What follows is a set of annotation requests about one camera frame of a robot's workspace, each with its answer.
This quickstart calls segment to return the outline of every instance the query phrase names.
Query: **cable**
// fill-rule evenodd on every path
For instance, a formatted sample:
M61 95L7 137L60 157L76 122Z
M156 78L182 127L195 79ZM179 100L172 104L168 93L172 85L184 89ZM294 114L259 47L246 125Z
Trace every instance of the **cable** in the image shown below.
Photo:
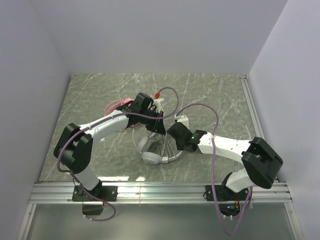
M133 116L139 116L139 117L144 117L144 118L147 118L147 119L153 119L153 120L160 120L160 119L166 119L166 118L169 118L171 117L172 115L175 114L175 112L177 111L178 107L179 107L179 95L177 93L177 91L173 88L173 87L170 87L170 86L165 86L163 88L161 88L157 94L159 95L160 92L162 92L163 90L165 89L170 89L174 92L175 96L176 96L176 106L174 108L174 110L172 112L170 112L168 115L166 116L160 116L160 117L152 117L152 116L146 116L146 115L143 115L143 114L140 114L140 113L135 113L135 112L121 112L121 113L118 113L118 114L115 114L113 116L110 116L110 117L107 117L107 118L104 118L104 119L101 119L100 121L97 121L96 123L92 124L91 127L94 128L95 126L98 126L102 123L105 123L107 121L109 121L110 119L113 119L113 118L117 118L117 117L120 117L120 116L124 116L124 115L133 115ZM57 162L56 162L56 168L59 172L61 173L70 173L77 181L77 177L72 173L72 171L70 170L63 170L61 169L60 167L60 162L61 162L61 159L62 159L62 156L64 154L64 151L66 150L66 148L69 146L70 143L72 143L74 141L74 139L84 133L85 131L89 130L89 127L85 127L81 130L79 130L78 132L76 132L73 136L70 137L70 139L65 143L65 145L62 147L59 155L58 155L58 158L57 158ZM104 201L102 199L99 199L95 196L93 196L92 194L90 194L86 188L81 184L81 187L83 189L83 191L85 192L85 194L87 194L89 197L91 197L92 199L96 200L96 201L99 201L99 202L102 202L108 206L110 206L112 209L113 209L113 214L110 216L110 217L107 217L107 218L104 218L104 219L96 219L96 218L91 218L91 217L88 217L88 216L85 216L87 219L90 219L91 221L97 221L97 222L103 222L103 221L108 221L110 219L112 219L115 215L116 215L116 208L109 202L107 201Z
M212 134L212 136L213 136L213 137L212 137L213 155L212 155L212 166L211 166L211 188L212 188L212 195L213 195L213 199L214 199L214 206L215 206L216 213L217 213L217 215L218 215L219 221L220 221L220 223L221 223L221 225L222 225L222 228L223 228L224 232L225 232L227 235L232 236L232 235L234 235L234 234L236 233L236 231L238 230L238 227L239 227L239 224L240 224L240 222L241 222L241 220L242 220L242 217L243 217L243 215L244 215L244 212L245 212L245 210L247 209L249 203L251 202L251 198L252 198L252 186L250 187L249 192L248 192L248 194L247 194L247 196L246 196L246 199L245 199L245 201L244 201L244 205L243 205L240 213L238 214L239 219L238 219L238 221L237 221L237 223L236 223L236 225L235 225L235 228L234 228L234 230L233 230L232 232L229 232L228 229L227 229L227 227L225 226L225 222L224 222L224 219L223 219L223 214L221 213L221 211L220 211L220 209L219 209L219 203L218 203L217 193L216 193L216 189L215 189L215 163L216 163L217 155L216 155L216 144L215 144L215 137L214 137L214 136L215 136L215 132L216 132L216 130L217 130L218 124L219 124L219 116L218 116L218 113L217 113L217 111L216 111L213 107L211 107L211 106L209 106L209 105L207 105L207 104L204 104L204 103L192 103L192 104L189 104L189 105L181 108L176 115L178 116L178 115L179 115L183 110L185 110L186 108L189 108L189 107L191 107L191 106L197 106L197 105L198 105L198 106L204 106L204 107L207 107L207 108L211 109L211 110L214 112L215 117L216 117L216 123L215 123L214 128L213 128L213 130L212 130L212 132L211 132L211 134Z

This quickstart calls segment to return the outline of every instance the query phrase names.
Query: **gray marble tabletop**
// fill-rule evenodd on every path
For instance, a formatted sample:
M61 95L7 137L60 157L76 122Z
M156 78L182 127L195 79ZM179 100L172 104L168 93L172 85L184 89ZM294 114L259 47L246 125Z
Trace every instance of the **gray marble tabletop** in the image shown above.
M174 87L180 96L180 106L205 103L216 109L220 124L216 134L221 137L251 140L255 136L245 95L238 75L228 74L152 74L152 73L98 73L74 74L64 99L51 144L40 176L40 181L71 181L67 173L57 171L53 149L64 127L69 123L85 124L103 116L106 105L114 100L135 98L143 92L154 96L162 87ZM168 104L164 114L176 104L174 93L161 93ZM216 118L206 107L192 106L185 110L190 129L212 131ZM172 118L164 125L170 127ZM148 135L143 125L134 128L134 141ZM121 130L106 136L92 150L91 162L95 173L111 181L209 181L212 156L184 152L170 163L144 163L136 151L133 129ZM215 180L221 182L230 172L242 166L230 159L219 157L215 163Z

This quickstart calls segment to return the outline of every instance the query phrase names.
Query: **marble surface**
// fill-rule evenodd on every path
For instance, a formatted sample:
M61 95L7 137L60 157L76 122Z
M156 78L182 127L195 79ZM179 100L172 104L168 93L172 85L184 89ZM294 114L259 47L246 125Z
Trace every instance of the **marble surface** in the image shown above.
M143 92L153 96L162 87L174 87L180 96L180 106L189 103L205 103L213 106L220 117L216 134L221 137L251 140L255 136L245 95L238 75L228 74L74 74L56 124L42 169L40 181L71 181L67 173L57 171L57 159L53 149L64 127L69 123L85 124L103 116L108 103L117 99L135 98ZM168 101L164 114L176 104L175 95L170 90L163 91L161 97ZM190 129L211 131L216 122L214 114L205 107L193 106L185 110ZM165 120L166 127L174 123ZM184 152L182 156L167 164L144 163L136 151L132 128L115 132L99 141L92 150L93 170L104 180L114 181L209 181L212 156ZM136 143L148 135L143 125L135 128ZM215 179L221 182L230 172L242 166L230 159L217 157Z

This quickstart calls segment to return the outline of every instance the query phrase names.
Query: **gray wall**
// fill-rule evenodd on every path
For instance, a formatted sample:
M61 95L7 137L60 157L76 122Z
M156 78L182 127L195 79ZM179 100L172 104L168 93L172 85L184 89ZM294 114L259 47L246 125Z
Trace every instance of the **gray wall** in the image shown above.
M307 239L320 237L320 1L289 0L249 74Z
M15 239L38 180L68 72L27 0L0 0L0 238Z
M31 0L72 73L247 74L287 0Z

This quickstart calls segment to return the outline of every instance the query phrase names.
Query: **metal bar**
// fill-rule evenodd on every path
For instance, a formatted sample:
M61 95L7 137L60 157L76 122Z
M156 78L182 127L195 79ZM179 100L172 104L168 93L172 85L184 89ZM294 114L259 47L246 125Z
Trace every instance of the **metal bar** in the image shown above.
M21 223L21 226L19 229L18 236L16 238L17 240L26 240L27 239L30 225L31 225L32 219L35 214L36 206L37 206L37 204L34 204L34 203L28 204L26 206L25 214L22 219L22 223Z
M205 185L210 182L103 182L105 186L118 186L114 204L212 204L203 198ZM73 183L35 184L30 204L82 204L72 202ZM291 196L285 182L276 182L271 189L253 187L254 203L290 203Z
M241 82L241 85L242 85L242 88L243 88L244 97L245 97L246 103L248 105L249 112L250 112L250 115L251 115L251 119L252 119L252 122L253 122L255 135L257 137L261 137L261 138L264 139L265 136L264 136L264 133L262 131L262 127L261 127L261 124L260 124L260 121L259 121L258 113L257 113L254 101L253 101L251 93L250 93L248 81L247 81L247 79L240 79L240 82Z
M284 206L285 206L288 218L289 218L289 222L291 225L291 229L292 229L294 238L296 240L304 240L305 237L302 232L301 226L299 224L298 217L297 217L297 214L296 214L296 211L294 208L294 204L292 202L285 202Z

